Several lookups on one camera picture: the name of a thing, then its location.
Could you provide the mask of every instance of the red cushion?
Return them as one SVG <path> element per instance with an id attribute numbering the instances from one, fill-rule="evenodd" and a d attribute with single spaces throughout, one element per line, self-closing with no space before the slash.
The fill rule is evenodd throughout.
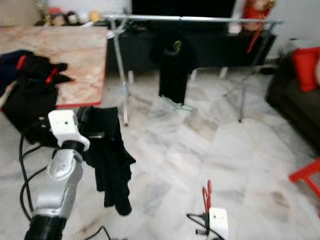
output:
<path id="1" fill-rule="evenodd" d="M 292 55 L 300 89 L 305 93 L 318 87 L 316 65 L 319 61 L 319 54 L 320 47 L 312 47 L 298 48 Z"/>

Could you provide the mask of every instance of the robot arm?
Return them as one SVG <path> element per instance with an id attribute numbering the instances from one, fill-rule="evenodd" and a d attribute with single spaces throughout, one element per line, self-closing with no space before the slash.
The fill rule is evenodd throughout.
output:
<path id="1" fill-rule="evenodd" d="M 47 167 L 46 182 L 24 240 L 62 239 L 83 176 L 82 153 L 90 146 L 89 140 L 79 133 L 72 110 L 54 110 L 48 116 L 60 149 Z"/>

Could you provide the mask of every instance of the white device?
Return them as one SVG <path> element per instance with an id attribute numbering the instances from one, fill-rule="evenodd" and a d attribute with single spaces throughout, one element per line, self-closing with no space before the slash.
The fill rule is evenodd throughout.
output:
<path id="1" fill-rule="evenodd" d="M 209 209 L 209 226 L 225 240 L 228 240 L 229 228 L 227 210 L 224 208 L 211 207 Z M 216 235 L 210 231 L 207 240 L 212 240 L 215 237 Z"/>
<path id="2" fill-rule="evenodd" d="M 82 136 L 78 130 L 78 120 L 72 110 L 53 110 L 48 114 L 51 131 L 58 140 L 59 147 L 64 141 L 77 141 L 84 145 L 87 151 L 90 147 L 90 141 Z"/>

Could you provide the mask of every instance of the marble floor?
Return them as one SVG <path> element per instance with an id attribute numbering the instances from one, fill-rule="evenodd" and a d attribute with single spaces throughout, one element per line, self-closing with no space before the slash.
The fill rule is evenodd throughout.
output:
<path id="1" fill-rule="evenodd" d="M 198 226 L 186 213 L 203 212 L 201 188 L 211 179 L 212 205 L 227 209 L 230 240 L 320 240 L 319 200 L 303 183 L 293 185 L 287 178 L 317 153 L 264 101 L 271 76 L 248 81 L 243 124 L 238 123 L 240 91 L 223 97 L 247 71 L 232 69 L 224 80 L 218 69 L 200 71 L 186 93 L 186 104 L 195 111 L 175 111 L 157 96 L 157 72 L 136 74 L 129 126 L 121 129 L 137 160 L 129 182 L 132 213 L 122 217 L 103 208 L 104 194 L 96 191 L 94 171 L 84 164 L 63 239 L 84 239 L 101 225 L 118 239 L 205 239 L 195 235 Z M 121 109 L 121 96 L 119 77 L 108 74 L 101 106 Z M 22 240 L 28 221 L 18 200 L 19 133 L 2 113 L 0 136 L 0 236 Z M 46 165 L 51 151 L 42 148 L 28 157 L 27 172 Z M 34 196 L 43 179 L 32 182 Z M 101 233 L 95 239 L 106 238 Z"/>

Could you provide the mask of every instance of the clothes drying rack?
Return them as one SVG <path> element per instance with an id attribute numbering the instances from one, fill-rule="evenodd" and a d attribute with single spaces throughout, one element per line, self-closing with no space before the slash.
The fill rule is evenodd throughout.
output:
<path id="1" fill-rule="evenodd" d="M 268 25 L 265 29 L 265 35 L 263 36 L 263 40 L 261 46 L 259 47 L 252 64 L 250 65 L 251 71 L 248 75 L 246 75 L 243 79 L 241 79 L 239 86 L 235 87 L 231 91 L 227 92 L 223 96 L 228 97 L 235 90 L 242 88 L 242 97 L 241 97 L 241 105 L 239 109 L 239 122 L 241 123 L 244 118 L 244 104 L 246 97 L 246 89 L 247 89 L 247 80 L 251 75 L 257 73 L 255 66 L 257 65 L 261 55 L 263 54 L 266 46 L 268 45 L 268 41 L 272 36 L 272 30 L 276 25 L 283 24 L 282 20 L 263 20 L 263 19 L 250 19 L 250 18 L 224 18 L 224 17 L 196 17 L 196 16 L 157 16 L 157 15 L 115 15 L 115 14 L 106 14 L 103 16 L 105 20 L 109 20 L 111 22 L 111 29 L 113 31 L 113 40 L 114 40 L 114 50 L 117 60 L 117 65 L 119 69 L 120 81 L 123 89 L 123 122 L 127 127 L 129 124 L 128 120 L 128 84 L 124 72 L 124 65 L 121 56 L 120 44 L 119 44 L 119 35 L 123 33 L 124 27 L 128 20 L 131 21 L 167 21 L 167 22 L 203 22 L 203 23 L 261 23 L 264 26 Z M 120 26 L 116 27 L 116 20 L 121 20 Z"/>

